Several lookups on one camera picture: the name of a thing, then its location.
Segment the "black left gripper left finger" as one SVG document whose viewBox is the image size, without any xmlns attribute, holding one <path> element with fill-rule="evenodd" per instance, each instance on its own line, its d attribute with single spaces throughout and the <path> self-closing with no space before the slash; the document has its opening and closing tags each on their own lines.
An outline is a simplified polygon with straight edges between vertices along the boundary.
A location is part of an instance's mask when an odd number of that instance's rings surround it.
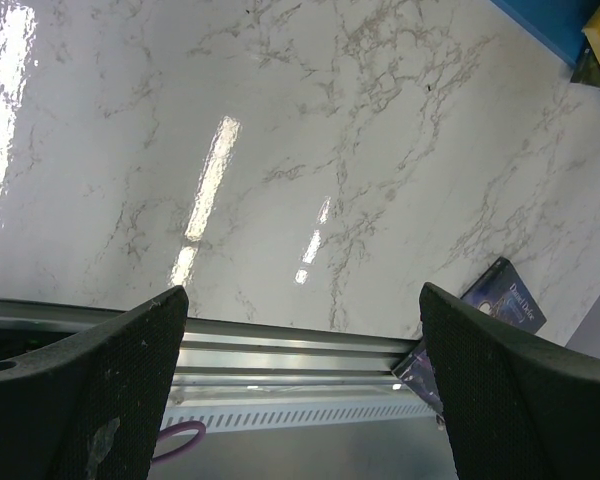
<svg viewBox="0 0 600 480">
<path fill-rule="evenodd" d="M 173 287 L 0 360 L 0 479 L 144 479 L 185 332 Z"/>
</svg>

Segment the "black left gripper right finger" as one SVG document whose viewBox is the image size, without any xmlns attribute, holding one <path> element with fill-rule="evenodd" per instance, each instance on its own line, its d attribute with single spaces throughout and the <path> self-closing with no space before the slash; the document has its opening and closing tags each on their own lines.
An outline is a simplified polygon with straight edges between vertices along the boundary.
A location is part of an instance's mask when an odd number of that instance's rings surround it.
<svg viewBox="0 0 600 480">
<path fill-rule="evenodd" d="M 426 350 L 461 479 L 600 479 L 600 359 L 423 286 Z"/>
</svg>

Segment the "purple Robinson Crusoe book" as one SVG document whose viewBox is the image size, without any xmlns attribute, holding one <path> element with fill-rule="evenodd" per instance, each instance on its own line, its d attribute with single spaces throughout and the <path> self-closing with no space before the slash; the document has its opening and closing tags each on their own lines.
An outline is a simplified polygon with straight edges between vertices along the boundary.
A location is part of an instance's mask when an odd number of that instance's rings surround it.
<svg viewBox="0 0 600 480">
<path fill-rule="evenodd" d="M 499 257 L 460 299 L 501 322 L 536 334 L 547 319 L 515 267 Z M 401 360 L 392 374 L 441 416 L 443 405 L 424 340 Z"/>
</svg>

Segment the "dark green Alice Wonderland book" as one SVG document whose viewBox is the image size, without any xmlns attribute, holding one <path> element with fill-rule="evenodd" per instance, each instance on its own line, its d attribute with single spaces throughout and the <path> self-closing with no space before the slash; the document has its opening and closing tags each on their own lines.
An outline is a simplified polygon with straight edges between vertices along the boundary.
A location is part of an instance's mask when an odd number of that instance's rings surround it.
<svg viewBox="0 0 600 480">
<path fill-rule="evenodd" d="M 570 82 L 600 90 L 600 64 L 589 44 L 584 45 Z"/>
</svg>

